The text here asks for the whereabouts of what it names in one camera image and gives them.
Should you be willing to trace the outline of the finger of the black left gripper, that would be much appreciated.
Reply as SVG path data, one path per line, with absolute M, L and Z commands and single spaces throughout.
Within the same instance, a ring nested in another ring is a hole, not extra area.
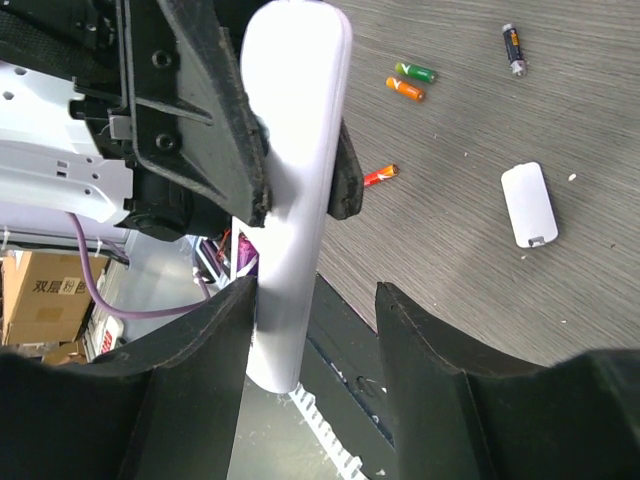
M 363 173 L 345 122 L 341 123 L 327 213 L 335 220 L 358 215 L 363 203 Z

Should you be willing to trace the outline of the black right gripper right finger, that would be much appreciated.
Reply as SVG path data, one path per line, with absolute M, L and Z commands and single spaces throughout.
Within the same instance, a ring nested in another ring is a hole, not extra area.
M 550 367 L 494 349 L 379 283 L 376 320 L 403 479 L 635 479 L 639 354 Z

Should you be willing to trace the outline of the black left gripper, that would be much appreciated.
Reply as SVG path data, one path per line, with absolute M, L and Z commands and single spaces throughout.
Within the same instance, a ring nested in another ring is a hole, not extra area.
M 105 159 L 121 159 L 133 173 L 123 218 L 111 223 L 159 240 L 218 239 L 225 231 L 221 207 L 261 227 L 271 201 L 265 153 L 229 33 L 211 1 L 158 5 L 179 55 L 176 101 L 165 107 L 177 122 L 179 146 L 155 160 L 163 177 L 142 166 L 126 138 L 132 124 L 123 82 L 74 81 L 85 98 L 70 103 L 71 116 L 85 121 Z

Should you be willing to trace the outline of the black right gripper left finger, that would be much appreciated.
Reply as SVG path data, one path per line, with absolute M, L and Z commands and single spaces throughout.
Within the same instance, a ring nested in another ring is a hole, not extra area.
M 84 365 L 1 358 L 5 479 L 223 479 L 256 282 Z

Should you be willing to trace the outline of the white remote control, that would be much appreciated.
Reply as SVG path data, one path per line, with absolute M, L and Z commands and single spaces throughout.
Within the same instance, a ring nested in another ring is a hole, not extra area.
M 263 227 L 233 224 L 258 253 L 247 374 L 276 394 L 299 382 L 351 46 L 349 20 L 323 1 L 269 2 L 242 46 L 244 89 L 268 137 L 271 189 Z

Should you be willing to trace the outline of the purple blue battery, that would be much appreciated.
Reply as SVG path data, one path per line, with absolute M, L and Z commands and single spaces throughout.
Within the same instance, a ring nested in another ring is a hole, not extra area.
M 238 237 L 237 274 L 239 276 L 258 274 L 259 254 L 250 240 L 240 234 Z

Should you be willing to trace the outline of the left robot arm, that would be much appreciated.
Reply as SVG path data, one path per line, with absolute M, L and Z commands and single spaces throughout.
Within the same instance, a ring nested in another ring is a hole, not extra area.
M 68 80 L 60 116 L 15 106 L 10 125 L 86 127 L 128 188 L 117 221 L 162 241 L 218 237 L 274 204 L 267 131 L 249 110 L 240 48 L 257 1 L 5 1 L 1 61 Z

